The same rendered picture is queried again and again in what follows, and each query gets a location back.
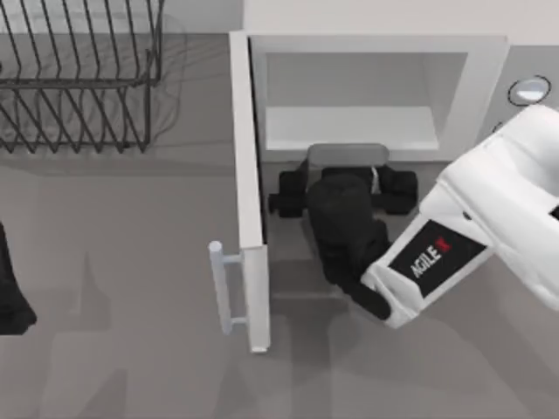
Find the pale grey rounded box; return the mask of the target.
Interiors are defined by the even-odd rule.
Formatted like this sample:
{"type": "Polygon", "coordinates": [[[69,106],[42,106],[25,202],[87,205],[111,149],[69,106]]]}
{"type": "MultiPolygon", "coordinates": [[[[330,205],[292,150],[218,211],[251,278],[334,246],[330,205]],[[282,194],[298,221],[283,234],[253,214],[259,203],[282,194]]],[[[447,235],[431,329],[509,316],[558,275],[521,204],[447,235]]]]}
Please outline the pale grey rounded box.
{"type": "Polygon", "coordinates": [[[382,144],[324,143],[311,145],[305,159],[308,159],[308,170],[311,167],[340,168],[344,174],[372,180],[375,167],[384,165],[389,156],[389,150],[382,144]]]}

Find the white microwave door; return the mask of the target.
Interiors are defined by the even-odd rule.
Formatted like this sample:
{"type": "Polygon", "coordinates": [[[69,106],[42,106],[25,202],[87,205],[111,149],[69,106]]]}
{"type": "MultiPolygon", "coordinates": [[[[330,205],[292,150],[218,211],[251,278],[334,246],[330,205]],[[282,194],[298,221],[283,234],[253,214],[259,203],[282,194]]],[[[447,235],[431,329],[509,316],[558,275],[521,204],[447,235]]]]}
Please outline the white microwave door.
{"type": "Polygon", "coordinates": [[[249,39],[242,31],[233,31],[229,34],[229,46],[245,324],[251,352],[264,354],[271,346],[270,281],[260,201],[249,39]]]}

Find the pale microwave oven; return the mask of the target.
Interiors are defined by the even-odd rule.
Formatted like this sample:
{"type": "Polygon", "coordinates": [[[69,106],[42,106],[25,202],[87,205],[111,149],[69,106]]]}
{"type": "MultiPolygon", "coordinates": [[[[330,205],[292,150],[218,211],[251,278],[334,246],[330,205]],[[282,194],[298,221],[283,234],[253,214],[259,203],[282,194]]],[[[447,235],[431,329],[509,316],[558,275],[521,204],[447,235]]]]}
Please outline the pale microwave oven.
{"type": "Polygon", "coordinates": [[[498,86],[559,64],[559,0],[245,0],[265,151],[381,144],[395,160],[471,147],[498,86]]]}

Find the round microwave knob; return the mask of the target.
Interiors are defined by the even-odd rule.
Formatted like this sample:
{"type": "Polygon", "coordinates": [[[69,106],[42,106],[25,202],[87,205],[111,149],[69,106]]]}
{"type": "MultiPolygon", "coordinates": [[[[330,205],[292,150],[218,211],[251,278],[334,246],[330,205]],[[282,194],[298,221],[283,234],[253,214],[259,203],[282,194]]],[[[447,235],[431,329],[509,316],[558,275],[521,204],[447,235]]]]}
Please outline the round microwave knob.
{"type": "Polygon", "coordinates": [[[507,91],[507,100],[513,106],[531,106],[546,99],[551,89],[551,82],[547,78],[535,75],[515,81],[507,91]]]}

